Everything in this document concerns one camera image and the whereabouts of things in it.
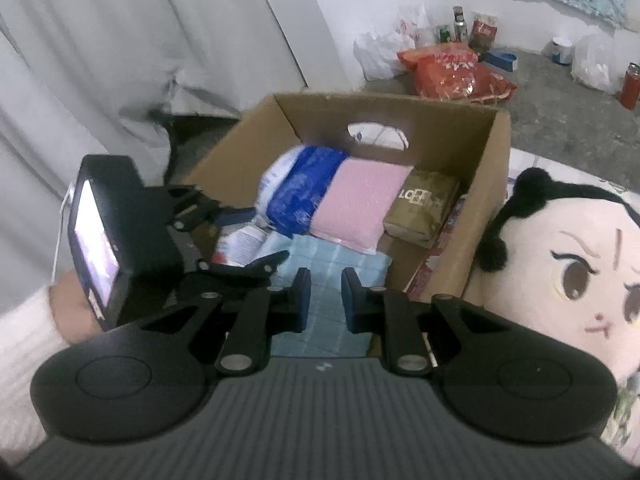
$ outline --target black pom-pom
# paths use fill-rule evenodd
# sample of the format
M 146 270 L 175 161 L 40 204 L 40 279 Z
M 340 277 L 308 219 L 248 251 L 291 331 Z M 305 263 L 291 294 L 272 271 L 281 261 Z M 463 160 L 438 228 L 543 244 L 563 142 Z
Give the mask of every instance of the black pom-pom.
M 497 236 L 484 236 L 476 249 L 476 261 L 484 272 L 498 272 L 507 264 L 507 244 Z
M 553 182 L 551 176 L 542 168 L 527 168 L 516 179 L 513 194 L 518 198 L 538 202 L 546 196 L 546 191 Z

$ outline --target human hand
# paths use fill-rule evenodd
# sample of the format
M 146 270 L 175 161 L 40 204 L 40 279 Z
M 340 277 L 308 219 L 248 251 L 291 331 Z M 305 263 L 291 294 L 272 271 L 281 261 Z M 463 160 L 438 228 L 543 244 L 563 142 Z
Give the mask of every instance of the human hand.
M 49 306 L 58 332 L 69 344 L 102 333 L 74 270 L 60 276 L 49 289 Z

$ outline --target ribbed gray surface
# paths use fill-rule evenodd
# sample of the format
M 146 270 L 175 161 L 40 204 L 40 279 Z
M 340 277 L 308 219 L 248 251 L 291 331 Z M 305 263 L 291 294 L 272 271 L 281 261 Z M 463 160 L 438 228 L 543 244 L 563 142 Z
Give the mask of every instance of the ribbed gray surface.
M 197 416 L 158 438 L 93 447 L 53 438 L 28 480 L 603 480 L 631 468 L 595 438 L 553 448 L 475 433 L 425 381 L 376 359 L 272 358 L 224 381 Z

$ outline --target plush toy eye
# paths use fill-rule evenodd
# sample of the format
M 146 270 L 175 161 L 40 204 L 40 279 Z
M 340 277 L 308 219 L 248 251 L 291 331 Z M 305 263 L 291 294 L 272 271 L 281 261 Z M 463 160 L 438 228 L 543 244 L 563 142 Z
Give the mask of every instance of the plush toy eye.
M 584 263 L 574 260 L 562 273 L 562 290 L 570 300 L 579 300 L 584 296 L 591 277 Z
M 635 324 L 640 316 L 640 286 L 627 286 L 628 293 L 625 300 L 625 320 L 629 324 Z

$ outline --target white sleeve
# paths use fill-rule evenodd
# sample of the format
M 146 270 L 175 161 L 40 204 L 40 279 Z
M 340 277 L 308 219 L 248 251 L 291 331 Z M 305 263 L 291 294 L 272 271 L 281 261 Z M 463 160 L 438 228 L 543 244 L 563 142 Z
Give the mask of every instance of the white sleeve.
M 0 456 L 9 464 L 20 462 L 46 437 L 31 403 L 31 378 L 67 346 L 53 321 L 47 287 L 0 316 Z

